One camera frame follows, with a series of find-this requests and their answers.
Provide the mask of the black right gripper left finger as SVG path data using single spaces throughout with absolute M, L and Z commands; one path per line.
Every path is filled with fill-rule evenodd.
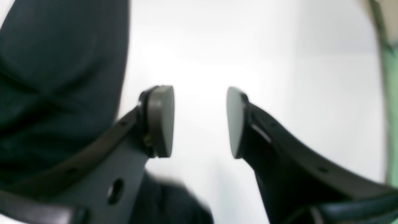
M 154 86 L 79 153 L 1 190 L 1 215 L 28 224 L 127 224 L 145 164 L 171 156 L 173 130 L 173 86 Z

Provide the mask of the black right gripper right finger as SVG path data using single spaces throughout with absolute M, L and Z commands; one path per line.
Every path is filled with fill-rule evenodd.
M 344 169 L 296 139 L 238 88 L 227 92 L 233 157 L 253 169 L 271 224 L 392 224 L 397 189 Z

